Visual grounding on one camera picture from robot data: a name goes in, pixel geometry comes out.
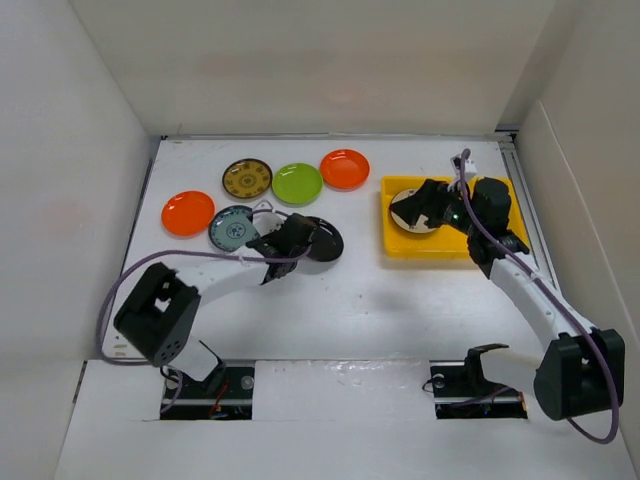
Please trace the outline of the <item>black plate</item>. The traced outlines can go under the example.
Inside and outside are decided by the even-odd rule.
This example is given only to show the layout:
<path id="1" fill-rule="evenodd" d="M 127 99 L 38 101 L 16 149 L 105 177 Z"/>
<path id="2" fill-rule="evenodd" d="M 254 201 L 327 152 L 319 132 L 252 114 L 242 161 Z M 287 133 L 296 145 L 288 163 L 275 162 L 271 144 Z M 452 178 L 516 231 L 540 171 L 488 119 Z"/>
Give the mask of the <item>black plate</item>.
<path id="1" fill-rule="evenodd" d="M 306 216 L 306 219 L 314 225 L 307 257 L 321 263 L 337 260 L 344 251 L 344 240 L 338 229 L 320 217 Z"/>

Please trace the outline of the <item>cream patterned plate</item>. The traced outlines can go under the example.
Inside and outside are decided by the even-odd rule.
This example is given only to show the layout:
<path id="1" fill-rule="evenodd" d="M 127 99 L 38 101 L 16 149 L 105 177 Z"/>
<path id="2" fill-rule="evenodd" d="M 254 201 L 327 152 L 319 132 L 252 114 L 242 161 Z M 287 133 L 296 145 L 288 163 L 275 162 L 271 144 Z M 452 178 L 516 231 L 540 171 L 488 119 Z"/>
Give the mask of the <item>cream patterned plate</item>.
<path id="1" fill-rule="evenodd" d="M 417 230 L 418 218 L 421 214 L 428 216 L 432 199 L 433 192 L 430 190 L 403 190 L 393 197 L 389 205 L 391 218 L 401 229 L 408 233 L 428 234 L 434 232 Z"/>

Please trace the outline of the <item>green plastic plate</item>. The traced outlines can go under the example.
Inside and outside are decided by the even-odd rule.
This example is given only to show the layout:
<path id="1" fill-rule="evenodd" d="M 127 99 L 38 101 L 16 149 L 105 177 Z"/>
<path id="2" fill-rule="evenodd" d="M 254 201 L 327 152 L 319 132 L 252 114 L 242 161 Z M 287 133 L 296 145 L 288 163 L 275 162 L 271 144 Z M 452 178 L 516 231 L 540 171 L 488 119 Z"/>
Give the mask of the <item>green plastic plate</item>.
<path id="1" fill-rule="evenodd" d="M 306 205 L 321 193 L 324 179 L 320 171 L 307 163 L 290 163 L 280 168 L 272 180 L 272 191 L 282 202 Z"/>

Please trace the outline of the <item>orange plate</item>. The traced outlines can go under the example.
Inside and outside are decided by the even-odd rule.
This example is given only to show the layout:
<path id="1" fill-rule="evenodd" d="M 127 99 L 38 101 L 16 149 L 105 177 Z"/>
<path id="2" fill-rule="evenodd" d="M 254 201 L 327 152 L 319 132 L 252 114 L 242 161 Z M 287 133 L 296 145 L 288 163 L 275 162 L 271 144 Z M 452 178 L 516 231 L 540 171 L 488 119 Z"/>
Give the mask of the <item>orange plate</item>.
<path id="1" fill-rule="evenodd" d="M 172 235 L 191 237 L 208 227 L 215 212 L 215 203 L 208 194 L 196 190 L 183 191 L 165 203 L 161 223 Z"/>
<path id="2" fill-rule="evenodd" d="M 330 187 L 337 190 L 354 190 L 368 179 L 371 166 L 368 159 L 352 149 L 338 149 L 326 154 L 319 171 Z"/>

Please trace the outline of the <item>blue patterned plate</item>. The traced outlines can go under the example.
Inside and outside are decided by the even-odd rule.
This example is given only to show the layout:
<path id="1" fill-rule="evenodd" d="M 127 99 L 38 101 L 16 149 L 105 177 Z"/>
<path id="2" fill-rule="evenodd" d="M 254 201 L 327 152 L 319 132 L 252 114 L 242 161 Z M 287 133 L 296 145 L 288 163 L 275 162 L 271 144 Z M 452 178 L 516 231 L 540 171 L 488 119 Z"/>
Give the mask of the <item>blue patterned plate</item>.
<path id="1" fill-rule="evenodd" d="M 208 227 L 210 242 L 219 250 L 231 253 L 260 237 L 253 224 L 253 210 L 232 205 L 218 212 Z"/>

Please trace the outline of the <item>yellow patterned plate back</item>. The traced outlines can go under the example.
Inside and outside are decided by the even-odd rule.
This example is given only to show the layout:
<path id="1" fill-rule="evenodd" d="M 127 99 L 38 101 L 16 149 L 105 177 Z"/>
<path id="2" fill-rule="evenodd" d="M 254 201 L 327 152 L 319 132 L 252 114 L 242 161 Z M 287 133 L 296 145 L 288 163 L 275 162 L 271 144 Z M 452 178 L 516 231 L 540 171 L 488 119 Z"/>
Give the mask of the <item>yellow patterned plate back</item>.
<path id="1" fill-rule="evenodd" d="M 231 163 L 222 175 L 224 190 L 234 198 L 252 199 L 265 193 L 273 180 L 269 165 L 256 158 Z"/>

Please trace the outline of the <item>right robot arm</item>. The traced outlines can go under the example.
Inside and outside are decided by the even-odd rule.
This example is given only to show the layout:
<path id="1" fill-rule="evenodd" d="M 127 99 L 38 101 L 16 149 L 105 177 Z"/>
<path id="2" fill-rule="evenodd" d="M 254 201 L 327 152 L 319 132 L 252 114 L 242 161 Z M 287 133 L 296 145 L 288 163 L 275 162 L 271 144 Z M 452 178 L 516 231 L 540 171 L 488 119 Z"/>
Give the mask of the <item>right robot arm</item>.
<path id="1" fill-rule="evenodd" d="M 525 242 L 510 227 L 508 186 L 481 178 L 473 186 L 427 179 L 389 206 L 411 230 L 447 226 L 463 234 L 469 256 L 512 301 L 545 350 L 533 394 L 552 420 L 611 411 L 617 422 L 624 398 L 625 343 L 576 312 L 536 268 Z"/>

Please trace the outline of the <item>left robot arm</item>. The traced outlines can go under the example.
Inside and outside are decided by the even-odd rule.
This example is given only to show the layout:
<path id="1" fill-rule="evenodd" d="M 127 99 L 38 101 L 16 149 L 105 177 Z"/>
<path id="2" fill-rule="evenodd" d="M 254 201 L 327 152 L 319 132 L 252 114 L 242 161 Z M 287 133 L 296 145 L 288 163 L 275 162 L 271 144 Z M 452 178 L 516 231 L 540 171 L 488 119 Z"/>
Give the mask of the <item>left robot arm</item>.
<path id="1" fill-rule="evenodd" d="M 226 380 L 226 364 L 191 334 L 199 308 L 281 279 L 303 259 L 332 262 L 343 251 L 342 236 L 332 224 L 291 214 L 230 254 L 203 252 L 204 262 L 181 268 L 150 265 L 116 313 L 115 329 L 151 366 L 170 369 L 199 395 L 212 396 Z"/>

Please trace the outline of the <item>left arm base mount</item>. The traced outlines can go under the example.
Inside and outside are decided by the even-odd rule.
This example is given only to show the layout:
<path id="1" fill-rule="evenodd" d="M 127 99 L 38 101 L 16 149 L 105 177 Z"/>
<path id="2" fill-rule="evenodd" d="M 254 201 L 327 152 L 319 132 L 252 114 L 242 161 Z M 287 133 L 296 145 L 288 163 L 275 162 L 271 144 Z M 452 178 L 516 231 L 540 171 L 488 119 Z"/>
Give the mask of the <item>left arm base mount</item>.
<path id="1" fill-rule="evenodd" d="M 184 375 L 178 390 L 178 375 L 169 370 L 164 374 L 164 390 L 160 402 L 161 420 L 251 420 L 255 365 L 230 364 L 225 379 L 213 393 L 206 393 L 195 381 Z"/>

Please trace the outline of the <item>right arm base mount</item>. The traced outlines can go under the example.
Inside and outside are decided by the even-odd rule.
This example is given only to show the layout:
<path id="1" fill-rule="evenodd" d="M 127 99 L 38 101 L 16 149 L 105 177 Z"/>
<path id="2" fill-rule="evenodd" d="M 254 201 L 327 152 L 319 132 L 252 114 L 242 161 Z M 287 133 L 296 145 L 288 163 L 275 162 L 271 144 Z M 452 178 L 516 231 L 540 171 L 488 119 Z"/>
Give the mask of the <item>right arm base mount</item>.
<path id="1" fill-rule="evenodd" d="M 472 380 L 463 361 L 432 362 L 422 390 L 433 397 L 438 420 L 528 418 L 524 395 L 488 380 Z"/>

